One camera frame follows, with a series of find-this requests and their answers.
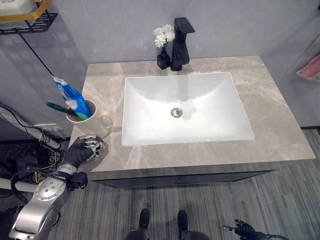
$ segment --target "black faucet handle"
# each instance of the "black faucet handle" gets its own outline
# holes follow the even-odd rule
[[[194,33],[195,29],[192,27],[186,17],[178,17],[174,19],[174,28],[183,34]]]

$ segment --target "marble countertop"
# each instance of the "marble countertop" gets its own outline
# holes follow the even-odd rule
[[[126,77],[230,72],[250,121],[253,140],[122,146]],[[83,96],[107,112],[112,132],[104,139],[109,153],[88,162],[91,172],[189,166],[237,165],[314,159],[286,101],[258,56],[191,59],[182,71],[159,69],[155,61],[89,64]],[[70,142],[83,133],[75,126]]]

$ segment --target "foot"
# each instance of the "foot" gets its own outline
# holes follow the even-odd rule
[[[180,210],[178,213],[179,240],[182,240],[182,232],[188,230],[188,216],[186,211]]]
[[[139,228],[148,229],[149,219],[150,219],[149,210],[146,208],[142,209],[140,213],[140,219],[139,219]]]

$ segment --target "toothpaste tube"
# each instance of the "toothpaste tube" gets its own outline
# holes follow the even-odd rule
[[[63,79],[55,76],[52,77],[55,81],[56,87],[63,97],[63,100],[69,106],[69,108],[74,110],[76,115],[81,120],[90,118],[92,116],[92,112],[82,94],[72,86],[70,86],[70,84],[65,82]]]

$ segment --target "pink towel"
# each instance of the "pink towel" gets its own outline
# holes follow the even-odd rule
[[[320,82],[320,55],[312,59],[307,66],[297,71],[296,74],[313,82]]]

